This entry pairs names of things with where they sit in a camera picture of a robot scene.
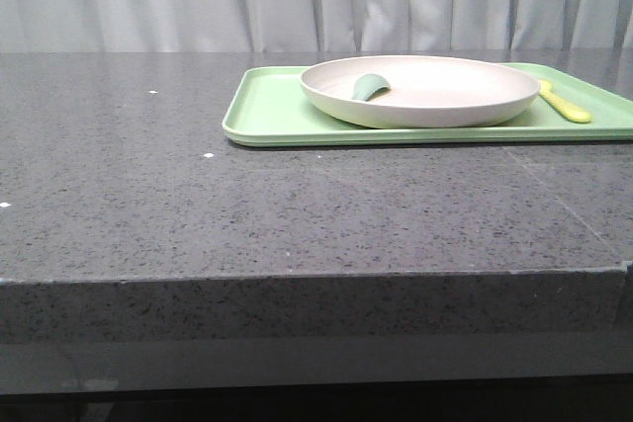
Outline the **beige round plate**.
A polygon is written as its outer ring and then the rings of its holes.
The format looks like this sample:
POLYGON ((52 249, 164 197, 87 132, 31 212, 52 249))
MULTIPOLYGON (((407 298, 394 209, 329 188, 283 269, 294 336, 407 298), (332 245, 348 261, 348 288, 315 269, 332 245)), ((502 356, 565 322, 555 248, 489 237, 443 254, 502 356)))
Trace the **beige round plate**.
POLYGON ((540 92, 532 75, 498 63, 428 55, 375 55, 322 62, 300 76, 309 101, 345 122, 377 128, 489 127, 522 114, 540 92), (352 98, 359 78, 389 89, 352 98))

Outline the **yellow plastic fork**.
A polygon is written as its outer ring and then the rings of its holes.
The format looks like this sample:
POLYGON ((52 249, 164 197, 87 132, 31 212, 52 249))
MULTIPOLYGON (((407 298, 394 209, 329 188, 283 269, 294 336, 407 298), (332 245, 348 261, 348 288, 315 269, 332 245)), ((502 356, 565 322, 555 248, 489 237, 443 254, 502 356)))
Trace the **yellow plastic fork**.
POLYGON ((592 121, 592 115, 588 111, 557 95, 551 82, 540 79, 539 83, 540 97, 565 120, 576 124, 589 124, 592 121))

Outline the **light green serving tray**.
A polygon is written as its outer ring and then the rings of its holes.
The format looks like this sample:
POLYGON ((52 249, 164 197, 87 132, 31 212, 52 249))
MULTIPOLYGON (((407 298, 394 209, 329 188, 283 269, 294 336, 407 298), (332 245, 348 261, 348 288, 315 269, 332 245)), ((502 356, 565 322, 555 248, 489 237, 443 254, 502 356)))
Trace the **light green serving tray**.
POLYGON ((230 140, 250 147, 631 140, 631 100, 550 66, 526 62, 511 66, 550 81, 556 94, 590 112, 591 122, 569 122, 537 98, 523 114, 493 127, 360 127, 339 121, 309 102, 300 86, 303 67, 267 66, 244 73, 223 129, 230 140))

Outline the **green plastic spoon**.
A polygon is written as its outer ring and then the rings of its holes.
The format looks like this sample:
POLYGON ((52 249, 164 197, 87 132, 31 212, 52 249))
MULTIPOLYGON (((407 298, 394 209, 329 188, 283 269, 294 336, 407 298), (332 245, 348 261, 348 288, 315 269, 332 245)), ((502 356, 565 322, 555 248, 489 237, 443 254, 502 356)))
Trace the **green plastic spoon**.
POLYGON ((355 101, 370 101, 377 95, 391 89, 389 81, 377 73, 368 73, 359 77, 353 87, 352 99, 355 101))

